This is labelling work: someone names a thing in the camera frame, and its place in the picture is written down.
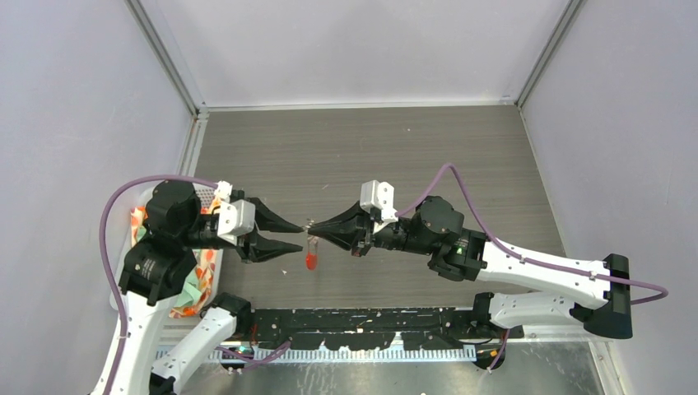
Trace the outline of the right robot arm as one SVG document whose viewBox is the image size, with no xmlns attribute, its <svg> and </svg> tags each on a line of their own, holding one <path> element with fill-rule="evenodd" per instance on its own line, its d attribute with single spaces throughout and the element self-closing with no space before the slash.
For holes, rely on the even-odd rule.
<svg viewBox="0 0 698 395">
<path fill-rule="evenodd" d="M 378 218 L 378 209 L 356 203 L 309 228 L 309 234 L 350 252 L 371 248 L 429 257 L 427 266 L 450 281 L 494 281 L 528 288 L 524 295 L 476 295 L 470 327 L 479 337 L 519 325 L 580 323 L 593 335 L 633 336 L 629 260 L 615 253 L 602 260 L 575 260 L 522 249 L 464 227 L 463 213 L 442 197 L 429 196 L 412 217 Z"/>
</svg>

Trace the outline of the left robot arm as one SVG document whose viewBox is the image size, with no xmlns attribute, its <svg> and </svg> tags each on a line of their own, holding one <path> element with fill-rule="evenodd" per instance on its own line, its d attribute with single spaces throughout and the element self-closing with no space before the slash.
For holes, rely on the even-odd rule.
<svg viewBox="0 0 698 395">
<path fill-rule="evenodd" d="M 225 182 L 209 182 L 219 202 L 202 212 L 199 180 L 182 175 L 154 175 L 145 206 L 145 234 L 129 249 L 119 276 L 109 262 L 105 274 L 118 310 L 105 366 L 96 394 L 179 393 L 208 356 L 227 340 L 244 340 L 254 325 L 251 304 L 223 293 L 183 340 L 163 357 L 156 356 L 161 333 L 197 266 L 198 249 L 232 249 L 247 263 L 262 263 L 300 250 L 297 244 L 263 237 L 264 231 L 300 232 L 260 200 Z"/>
</svg>

